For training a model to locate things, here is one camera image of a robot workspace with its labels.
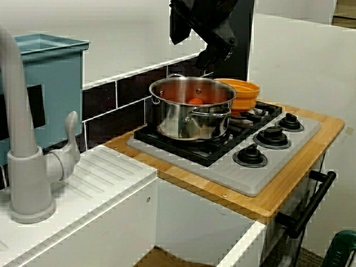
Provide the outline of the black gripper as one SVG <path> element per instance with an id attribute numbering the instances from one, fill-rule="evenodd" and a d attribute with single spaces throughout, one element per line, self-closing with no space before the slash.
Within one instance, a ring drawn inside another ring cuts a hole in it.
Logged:
<path id="1" fill-rule="evenodd" d="M 205 42 L 207 48 L 199 53 L 195 63 L 195 67 L 200 70 L 207 69 L 218 60 L 228 60 L 237 45 L 231 29 L 214 29 L 207 34 Z"/>

